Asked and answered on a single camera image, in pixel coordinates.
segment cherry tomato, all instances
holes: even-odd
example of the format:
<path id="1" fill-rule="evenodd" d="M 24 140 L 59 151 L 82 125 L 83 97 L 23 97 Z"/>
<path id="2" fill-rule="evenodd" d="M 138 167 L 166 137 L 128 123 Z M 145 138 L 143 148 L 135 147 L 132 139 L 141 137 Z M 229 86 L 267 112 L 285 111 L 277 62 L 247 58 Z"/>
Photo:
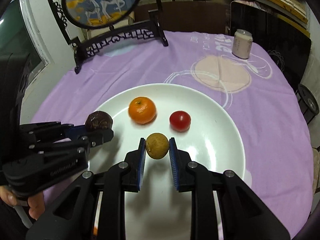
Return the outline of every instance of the cherry tomato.
<path id="1" fill-rule="evenodd" d="M 169 118 L 171 127 L 178 132 L 185 132 L 191 124 L 191 117 L 184 111 L 176 111 Z"/>

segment white plate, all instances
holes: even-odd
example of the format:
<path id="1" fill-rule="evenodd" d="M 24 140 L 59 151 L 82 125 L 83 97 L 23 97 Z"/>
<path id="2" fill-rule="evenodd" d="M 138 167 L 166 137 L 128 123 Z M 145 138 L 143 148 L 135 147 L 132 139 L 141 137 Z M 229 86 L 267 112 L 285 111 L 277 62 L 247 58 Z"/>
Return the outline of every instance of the white plate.
<path id="1" fill-rule="evenodd" d="M 157 117 L 150 124 L 135 124 L 128 116 L 130 102 L 139 96 L 156 105 Z M 193 161 L 210 171 L 231 169 L 244 178 L 244 147 L 236 125 L 218 103 L 199 91 L 174 84 L 143 85 L 110 98 L 97 110 L 112 116 L 114 138 L 91 149 L 90 170 L 94 173 L 123 161 L 127 152 L 138 148 L 141 137 L 159 132 L 168 139 L 174 137 L 178 149 L 189 152 Z M 191 116 L 185 133 L 173 131 L 169 125 L 170 115 L 178 110 Z M 146 155 L 141 191 L 125 193 L 126 239 L 189 240 L 190 225 L 191 193 L 175 190 L 169 154 L 161 160 Z"/>

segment tangerine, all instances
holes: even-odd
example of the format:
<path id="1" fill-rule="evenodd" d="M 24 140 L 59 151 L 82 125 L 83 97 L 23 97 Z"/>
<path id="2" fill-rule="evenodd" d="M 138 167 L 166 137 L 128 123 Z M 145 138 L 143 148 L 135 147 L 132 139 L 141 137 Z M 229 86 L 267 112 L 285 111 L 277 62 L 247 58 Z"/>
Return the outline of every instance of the tangerine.
<path id="1" fill-rule="evenodd" d="M 136 123 L 145 124 L 156 116 L 156 106 L 149 98 L 137 97 L 131 101 L 128 114 Z"/>

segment finger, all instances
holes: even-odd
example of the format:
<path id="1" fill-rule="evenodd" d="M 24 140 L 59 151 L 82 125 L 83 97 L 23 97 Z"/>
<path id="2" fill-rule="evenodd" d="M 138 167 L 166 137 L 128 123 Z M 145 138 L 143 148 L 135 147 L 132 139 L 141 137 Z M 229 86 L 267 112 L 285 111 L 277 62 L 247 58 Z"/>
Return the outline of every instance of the finger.
<path id="1" fill-rule="evenodd" d="M 37 208 L 30 208 L 29 209 L 29 215 L 35 220 L 38 220 L 38 218 L 44 213 L 44 206 L 39 206 Z"/>
<path id="2" fill-rule="evenodd" d="M 7 205 L 15 206 L 17 204 L 17 199 L 15 198 L 13 193 L 7 190 L 4 186 L 0 186 L 0 198 Z"/>
<path id="3" fill-rule="evenodd" d="M 28 198 L 28 205 L 30 208 L 37 208 L 38 206 L 44 206 L 44 195 L 43 192 Z"/>
<path id="4" fill-rule="evenodd" d="M 30 209 L 29 209 L 30 217 L 37 220 L 44 213 L 44 210 L 45 210 L 43 192 L 40 192 L 32 197 L 29 197 L 28 204 L 30 206 Z"/>

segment chair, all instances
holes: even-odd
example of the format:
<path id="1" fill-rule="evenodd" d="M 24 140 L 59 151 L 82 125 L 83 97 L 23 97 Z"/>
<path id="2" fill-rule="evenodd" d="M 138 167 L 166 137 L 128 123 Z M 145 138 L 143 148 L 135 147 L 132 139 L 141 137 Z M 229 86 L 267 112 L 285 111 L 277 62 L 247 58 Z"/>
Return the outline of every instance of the chair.
<path id="1" fill-rule="evenodd" d="M 320 166 L 320 146 L 313 148 L 313 193 L 320 192 L 319 166 Z M 299 233 L 292 240 L 318 240 L 320 239 L 320 201 L 315 210 L 309 216 L 307 222 Z"/>

